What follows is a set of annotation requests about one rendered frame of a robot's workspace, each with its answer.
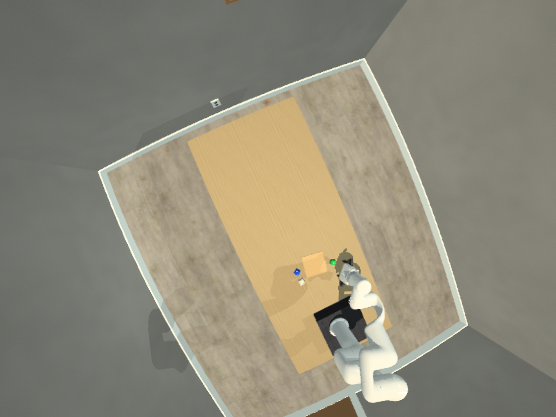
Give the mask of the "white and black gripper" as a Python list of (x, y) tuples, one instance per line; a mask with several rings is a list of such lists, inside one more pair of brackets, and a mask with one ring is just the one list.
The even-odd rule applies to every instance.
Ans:
[(356, 268), (353, 266), (353, 259), (343, 260), (343, 262), (345, 264), (341, 270), (340, 276), (337, 274), (337, 276), (339, 276), (338, 278), (340, 280), (339, 283), (341, 287), (343, 287), (345, 284), (349, 285), (347, 282), (347, 276), (350, 272), (356, 271)]

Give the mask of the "light orange flat mat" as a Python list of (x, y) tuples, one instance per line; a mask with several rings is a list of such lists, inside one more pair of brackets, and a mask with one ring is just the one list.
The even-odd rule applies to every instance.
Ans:
[(307, 255), (302, 258), (306, 277), (327, 272), (323, 252)]

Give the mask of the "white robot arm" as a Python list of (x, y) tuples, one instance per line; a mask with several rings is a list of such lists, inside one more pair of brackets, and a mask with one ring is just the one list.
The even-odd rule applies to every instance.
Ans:
[(329, 327), (331, 334), (336, 335), (342, 347), (334, 352), (334, 361), (345, 382), (361, 383), (363, 396), (368, 402), (399, 401), (407, 395), (408, 386), (399, 375), (382, 374), (378, 370), (395, 365), (398, 357), (383, 326), (384, 306), (379, 296), (370, 291), (371, 284), (366, 279), (359, 274), (359, 270), (350, 272), (347, 276), (347, 282), (352, 287), (350, 307), (352, 309), (374, 307), (377, 313), (377, 318), (364, 329), (370, 346), (363, 347), (350, 329), (347, 329), (348, 322), (344, 318), (337, 318)]

